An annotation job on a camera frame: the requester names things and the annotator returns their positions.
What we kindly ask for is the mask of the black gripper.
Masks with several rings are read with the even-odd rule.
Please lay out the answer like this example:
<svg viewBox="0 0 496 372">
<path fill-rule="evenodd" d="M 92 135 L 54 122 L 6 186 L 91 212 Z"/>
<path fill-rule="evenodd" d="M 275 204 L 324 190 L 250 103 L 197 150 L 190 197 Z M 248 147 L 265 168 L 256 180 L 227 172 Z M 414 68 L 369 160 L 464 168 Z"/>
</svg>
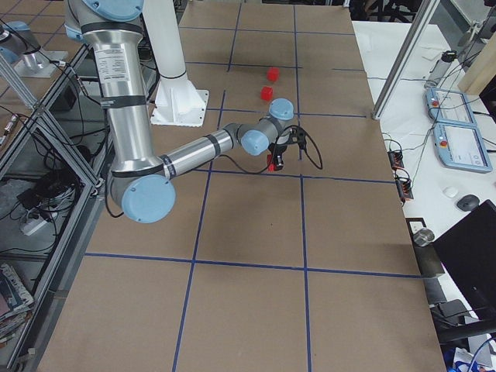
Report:
<svg viewBox="0 0 496 372">
<path fill-rule="evenodd" d="M 270 152 L 274 158 L 274 169 L 282 170 L 284 168 L 283 153 L 287 150 L 286 144 L 272 143 L 270 145 Z"/>
</svg>

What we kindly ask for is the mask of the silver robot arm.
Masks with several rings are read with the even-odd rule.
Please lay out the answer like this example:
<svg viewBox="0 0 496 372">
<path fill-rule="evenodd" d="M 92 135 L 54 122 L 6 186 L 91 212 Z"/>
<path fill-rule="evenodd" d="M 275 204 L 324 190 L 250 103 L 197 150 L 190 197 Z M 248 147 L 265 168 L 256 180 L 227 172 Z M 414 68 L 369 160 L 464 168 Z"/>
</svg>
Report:
<svg viewBox="0 0 496 372">
<path fill-rule="evenodd" d="M 1 24 L 1 55 L 10 64 L 19 61 L 23 54 L 35 53 L 39 49 L 40 44 L 25 22 Z"/>
<path fill-rule="evenodd" d="M 129 219 L 163 219 L 176 198 L 172 180 L 233 148 L 257 156 L 287 142 L 294 107 L 278 98 L 254 125 L 231 123 L 157 155 L 152 125 L 200 126 L 208 102 L 188 78 L 173 3 L 69 1 L 65 12 L 67 35 L 94 51 L 115 148 L 111 196 Z"/>
</svg>

